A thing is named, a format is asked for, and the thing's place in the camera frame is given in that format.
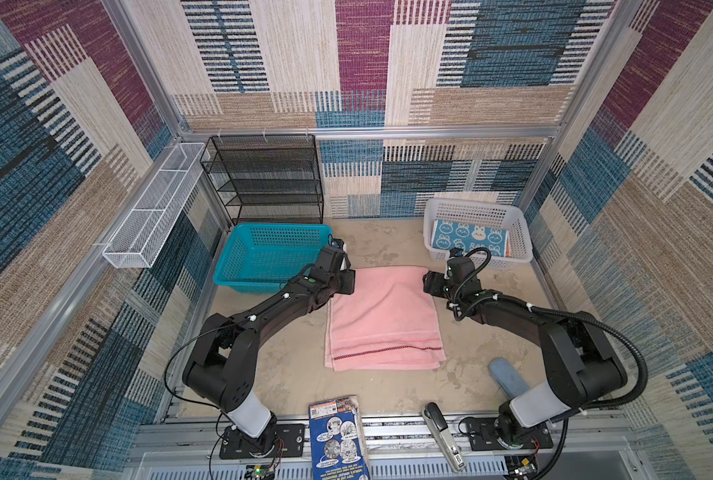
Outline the pink terry towel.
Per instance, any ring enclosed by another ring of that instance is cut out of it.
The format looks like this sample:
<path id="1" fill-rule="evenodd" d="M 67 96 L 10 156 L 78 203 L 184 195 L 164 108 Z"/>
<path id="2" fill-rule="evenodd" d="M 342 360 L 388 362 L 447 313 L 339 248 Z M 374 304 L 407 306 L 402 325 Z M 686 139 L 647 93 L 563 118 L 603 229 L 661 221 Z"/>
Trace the pink terry towel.
<path id="1" fill-rule="evenodd" d="M 418 266 L 356 270 L 350 295 L 328 304 L 324 366 L 350 370 L 435 370 L 447 361 L 434 299 Z"/>

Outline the blue bunny pattern towel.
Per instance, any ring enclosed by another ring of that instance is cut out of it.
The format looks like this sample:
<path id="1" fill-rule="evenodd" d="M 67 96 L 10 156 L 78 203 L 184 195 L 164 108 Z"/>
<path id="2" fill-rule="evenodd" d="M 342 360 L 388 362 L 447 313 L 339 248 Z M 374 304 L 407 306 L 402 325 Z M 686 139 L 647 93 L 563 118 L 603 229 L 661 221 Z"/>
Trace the blue bunny pattern towel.
<path id="1" fill-rule="evenodd" d="M 509 257 L 511 255 L 508 230 L 452 220 L 436 220 L 434 222 L 431 246 L 440 250 L 460 248 L 465 253 L 478 247 L 486 247 L 494 256 Z"/>

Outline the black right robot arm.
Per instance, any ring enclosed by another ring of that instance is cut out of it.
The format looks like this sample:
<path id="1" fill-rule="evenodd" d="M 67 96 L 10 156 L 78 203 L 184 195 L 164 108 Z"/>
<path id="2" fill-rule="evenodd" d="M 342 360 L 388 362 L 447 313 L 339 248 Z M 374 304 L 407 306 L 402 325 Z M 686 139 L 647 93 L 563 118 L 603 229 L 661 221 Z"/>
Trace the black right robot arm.
<path id="1" fill-rule="evenodd" d="M 587 312 L 538 307 L 482 288 L 479 272 L 472 258 L 452 257 L 446 272 L 424 275 L 424 290 L 446 300 L 456 320 L 470 318 L 539 346 L 546 380 L 505 402 L 496 418 L 469 420 L 472 448 L 519 449 L 547 434 L 549 422 L 626 405 L 645 392 L 645 356 L 620 331 Z"/>

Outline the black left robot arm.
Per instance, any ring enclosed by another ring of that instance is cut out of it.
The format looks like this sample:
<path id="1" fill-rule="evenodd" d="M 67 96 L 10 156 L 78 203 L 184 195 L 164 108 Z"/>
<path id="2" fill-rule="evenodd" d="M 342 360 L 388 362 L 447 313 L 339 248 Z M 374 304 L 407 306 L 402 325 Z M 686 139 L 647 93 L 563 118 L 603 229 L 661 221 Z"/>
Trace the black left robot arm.
<path id="1" fill-rule="evenodd" d="M 356 271 L 346 244 L 335 239 L 316 262 L 304 266 L 277 294 L 232 316 L 214 314 L 200 330 L 182 382 L 210 401 L 236 427 L 230 439 L 252 456 L 280 450 L 276 416 L 254 393 L 260 348 L 290 322 L 323 308 L 336 294 L 350 295 Z"/>

